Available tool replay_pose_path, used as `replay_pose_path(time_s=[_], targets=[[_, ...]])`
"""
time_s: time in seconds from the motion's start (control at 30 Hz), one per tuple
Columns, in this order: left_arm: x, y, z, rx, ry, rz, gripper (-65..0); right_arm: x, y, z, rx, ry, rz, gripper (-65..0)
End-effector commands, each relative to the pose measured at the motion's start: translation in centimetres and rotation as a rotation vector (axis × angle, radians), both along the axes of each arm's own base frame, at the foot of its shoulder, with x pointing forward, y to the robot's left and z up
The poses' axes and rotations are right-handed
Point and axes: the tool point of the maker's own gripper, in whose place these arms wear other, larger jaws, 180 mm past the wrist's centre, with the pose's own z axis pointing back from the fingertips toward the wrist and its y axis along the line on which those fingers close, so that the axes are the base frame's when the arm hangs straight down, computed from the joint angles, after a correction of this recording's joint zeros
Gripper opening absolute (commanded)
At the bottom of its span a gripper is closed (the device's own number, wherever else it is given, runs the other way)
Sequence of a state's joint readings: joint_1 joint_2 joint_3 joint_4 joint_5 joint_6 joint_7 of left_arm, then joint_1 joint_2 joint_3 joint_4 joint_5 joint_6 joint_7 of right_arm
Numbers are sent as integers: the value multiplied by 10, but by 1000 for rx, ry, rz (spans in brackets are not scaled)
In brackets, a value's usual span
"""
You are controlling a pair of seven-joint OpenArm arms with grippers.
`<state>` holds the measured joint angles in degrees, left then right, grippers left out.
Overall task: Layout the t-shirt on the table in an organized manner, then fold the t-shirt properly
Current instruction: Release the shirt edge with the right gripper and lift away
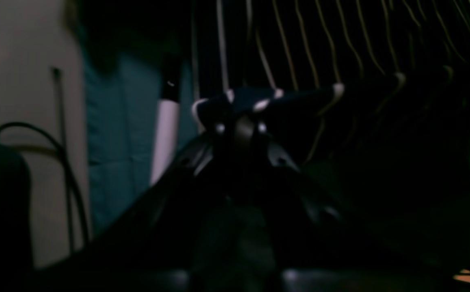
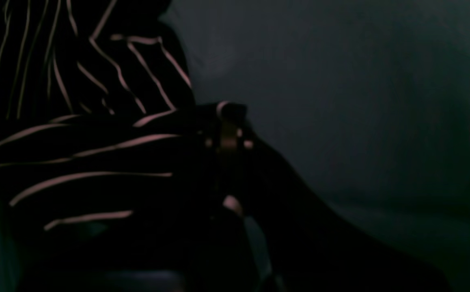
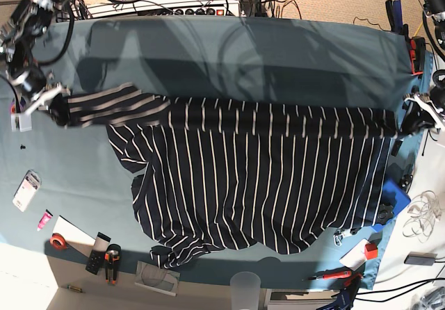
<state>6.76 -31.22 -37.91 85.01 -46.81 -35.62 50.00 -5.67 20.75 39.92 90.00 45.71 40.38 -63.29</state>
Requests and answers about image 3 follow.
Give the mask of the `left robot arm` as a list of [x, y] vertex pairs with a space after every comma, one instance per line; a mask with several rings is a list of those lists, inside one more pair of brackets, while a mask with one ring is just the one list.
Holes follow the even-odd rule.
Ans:
[[[432, 50], [444, 58], [444, 0], [423, 0], [423, 27]], [[444, 130], [444, 70], [432, 73], [430, 92], [411, 92], [404, 96], [407, 112], [400, 127], [406, 136], [424, 129]]]

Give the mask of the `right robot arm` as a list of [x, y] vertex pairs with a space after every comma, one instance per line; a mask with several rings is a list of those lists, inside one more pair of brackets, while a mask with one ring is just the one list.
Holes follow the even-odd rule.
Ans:
[[[36, 60], [32, 48], [47, 31], [54, 16], [68, 9], [67, 35], [59, 54], [51, 60]], [[43, 67], [58, 62], [67, 51], [74, 30], [74, 13], [70, 0], [21, 0], [8, 21], [1, 25], [1, 80], [14, 94], [10, 107], [13, 131], [30, 131], [34, 111], [46, 113], [57, 125], [70, 121], [65, 97], [70, 89], [54, 81]]]

